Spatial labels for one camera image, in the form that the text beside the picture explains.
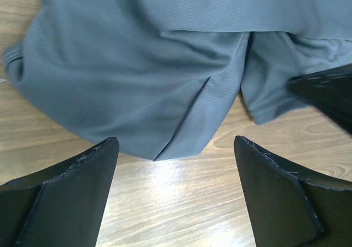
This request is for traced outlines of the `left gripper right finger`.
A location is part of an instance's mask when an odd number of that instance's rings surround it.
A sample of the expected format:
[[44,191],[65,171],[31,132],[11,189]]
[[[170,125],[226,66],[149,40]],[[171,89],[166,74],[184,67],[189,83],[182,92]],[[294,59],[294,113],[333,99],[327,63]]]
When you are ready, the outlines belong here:
[[351,246],[351,182],[236,136],[234,153],[256,246]]

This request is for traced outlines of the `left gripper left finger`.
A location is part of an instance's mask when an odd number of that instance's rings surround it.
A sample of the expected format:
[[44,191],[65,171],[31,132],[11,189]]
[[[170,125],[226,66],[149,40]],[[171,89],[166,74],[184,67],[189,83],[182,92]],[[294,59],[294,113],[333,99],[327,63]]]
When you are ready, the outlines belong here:
[[1,246],[95,246],[117,138],[1,185]]

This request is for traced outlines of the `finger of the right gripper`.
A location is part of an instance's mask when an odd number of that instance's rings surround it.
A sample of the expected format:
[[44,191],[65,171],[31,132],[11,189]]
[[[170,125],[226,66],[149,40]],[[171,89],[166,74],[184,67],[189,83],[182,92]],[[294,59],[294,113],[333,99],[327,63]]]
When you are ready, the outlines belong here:
[[351,134],[351,64],[291,78],[287,88]]

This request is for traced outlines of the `grey t shirt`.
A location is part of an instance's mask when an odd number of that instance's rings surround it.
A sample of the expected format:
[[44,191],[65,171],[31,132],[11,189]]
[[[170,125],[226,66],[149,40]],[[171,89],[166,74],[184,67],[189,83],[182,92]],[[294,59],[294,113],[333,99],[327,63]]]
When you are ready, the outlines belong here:
[[351,62],[351,0],[42,0],[4,68],[34,106],[149,160],[197,155],[241,94],[256,124],[285,87]]

